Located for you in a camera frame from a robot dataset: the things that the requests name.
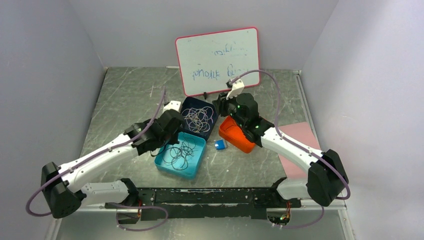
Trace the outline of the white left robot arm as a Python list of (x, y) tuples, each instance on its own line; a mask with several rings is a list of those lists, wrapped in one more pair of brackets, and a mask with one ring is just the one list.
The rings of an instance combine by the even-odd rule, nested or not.
[(159, 118), (132, 124), (105, 146), (79, 159), (62, 165), (46, 164), (42, 168), (41, 187), (50, 214), (61, 219), (88, 205), (138, 205), (139, 191), (130, 179), (101, 183), (93, 183), (92, 179), (116, 163), (177, 143), (183, 126), (181, 113), (168, 109)]

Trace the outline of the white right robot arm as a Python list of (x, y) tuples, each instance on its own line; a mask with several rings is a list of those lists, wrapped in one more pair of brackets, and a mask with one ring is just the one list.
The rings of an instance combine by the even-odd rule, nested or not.
[(277, 184), (269, 197), (275, 207), (282, 207), (290, 199), (311, 199), (328, 207), (335, 199), (341, 199), (343, 190), (350, 191), (349, 179), (336, 151), (321, 151), (283, 133), (260, 116), (258, 103), (250, 93), (227, 98), (222, 92), (212, 103), (219, 116), (235, 121), (249, 142), (283, 156), (306, 173), (306, 177), (287, 177)]

